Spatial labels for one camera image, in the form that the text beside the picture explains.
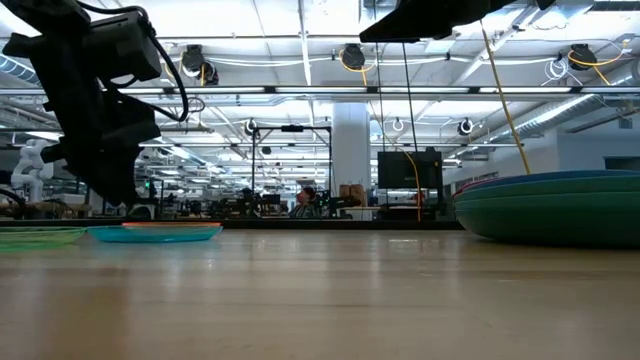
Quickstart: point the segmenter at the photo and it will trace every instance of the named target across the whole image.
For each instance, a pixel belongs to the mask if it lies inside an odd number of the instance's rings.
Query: orange plate
[[[220,223],[209,223],[209,222],[159,222],[159,223],[122,223],[122,226],[220,226]]]

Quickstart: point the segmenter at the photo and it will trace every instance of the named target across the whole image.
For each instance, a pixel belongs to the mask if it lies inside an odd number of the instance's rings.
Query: teal plate
[[[208,241],[221,226],[99,226],[89,228],[94,238],[109,243],[179,243]]]
[[[543,180],[488,188],[471,188],[456,197],[456,204],[469,200],[570,193],[640,191],[640,175]]]

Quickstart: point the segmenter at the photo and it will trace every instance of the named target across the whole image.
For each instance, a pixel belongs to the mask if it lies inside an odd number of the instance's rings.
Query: black cable
[[[413,132],[413,145],[416,149],[416,157],[418,156],[418,138],[416,137],[416,124],[413,119],[413,103],[411,101],[411,80],[409,79],[409,64],[407,64],[407,49],[402,43],[402,55],[404,56],[404,72],[407,77],[407,95],[409,96],[409,113],[411,114],[411,131]]]
[[[378,21],[378,9],[376,7],[376,1],[373,2],[373,19]],[[380,50],[378,48],[378,42],[376,42],[376,63],[378,64],[378,95],[380,96],[380,129],[382,130],[382,152],[387,152],[387,134],[384,130],[384,106],[382,105],[382,75],[380,74]],[[378,183],[380,182],[380,173],[378,172]],[[389,190],[385,191],[386,204],[389,205]]]
[[[72,219],[77,219],[78,218],[78,214],[76,213],[76,211],[73,210],[71,208],[71,206],[69,206],[69,204],[67,204],[63,200],[60,200],[60,199],[48,199],[48,200],[45,200],[44,202],[51,203],[51,204],[58,204],[60,206],[63,206],[65,208],[67,208],[69,211],[71,211],[71,218]]]
[[[152,109],[154,109],[155,111],[158,111],[159,113],[168,116],[170,119],[178,121],[178,122],[183,122],[185,120],[187,120],[187,117],[189,116],[189,100],[187,99],[187,91],[184,87],[184,83],[182,82],[182,78],[180,78],[180,74],[178,73],[178,70],[176,69],[176,66],[173,64],[173,61],[171,61],[171,58],[169,57],[169,54],[167,54],[167,52],[164,50],[164,48],[162,47],[162,45],[160,45],[160,43],[158,42],[158,39],[156,39],[156,34],[155,34],[155,30],[153,29],[153,27],[151,26],[151,23],[149,22],[149,14],[147,14],[147,11],[140,7],[140,6],[124,6],[121,7],[119,9],[101,9],[101,8],[97,8],[95,6],[91,6],[88,4],[85,4],[81,1],[77,1],[78,5],[80,5],[80,7],[82,7],[83,9],[89,10],[89,11],[93,11],[95,13],[98,14],[105,14],[105,15],[118,15],[118,14],[124,14],[124,13],[128,13],[128,12],[138,12],[141,15],[141,20],[142,20],[142,25],[145,27],[145,30],[147,30],[147,36],[149,36],[149,39],[151,40],[151,43],[153,44],[153,46],[158,50],[158,52],[160,53],[160,56],[164,59],[164,61],[166,62],[167,66],[169,66],[169,70],[171,70],[171,74],[173,75],[173,77],[176,80],[176,84],[178,85],[178,89],[180,89],[180,97],[182,98],[182,115],[180,115],[180,117],[177,117],[169,112],[166,112],[164,110],[161,110],[160,108],[150,105]]]
[[[192,101],[200,103],[200,107],[198,109],[196,109],[196,110],[191,110],[191,102]],[[203,112],[206,109],[207,109],[207,104],[204,102],[204,100],[200,99],[197,96],[193,96],[193,97],[189,98],[189,113],[196,114],[196,113]]]
[[[9,190],[4,190],[4,189],[0,189],[0,195],[6,196],[9,199],[15,201],[16,204],[18,204],[18,210],[13,214],[14,219],[17,220],[24,217],[24,214],[27,213],[27,203],[23,198],[16,195],[15,193],[12,193]]]

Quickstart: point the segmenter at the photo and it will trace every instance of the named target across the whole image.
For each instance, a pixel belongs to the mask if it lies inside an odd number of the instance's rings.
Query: white robot
[[[20,149],[20,162],[11,175],[11,187],[14,190],[22,188],[25,184],[29,185],[30,203],[42,201],[42,180],[53,177],[53,163],[45,164],[40,156],[42,149],[47,146],[49,143],[45,140],[27,141],[27,146]],[[29,174],[23,174],[22,172],[28,168],[31,168]]]

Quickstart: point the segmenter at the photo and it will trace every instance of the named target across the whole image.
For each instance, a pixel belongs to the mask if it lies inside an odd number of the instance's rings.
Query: stacked plate
[[[176,243],[207,241],[222,231],[220,223],[124,223],[89,228],[94,238],[110,243]]]
[[[640,246],[640,172],[497,179],[466,188],[455,208],[467,230],[496,240]]]
[[[0,228],[0,252],[62,247],[74,243],[85,231],[82,227]]]

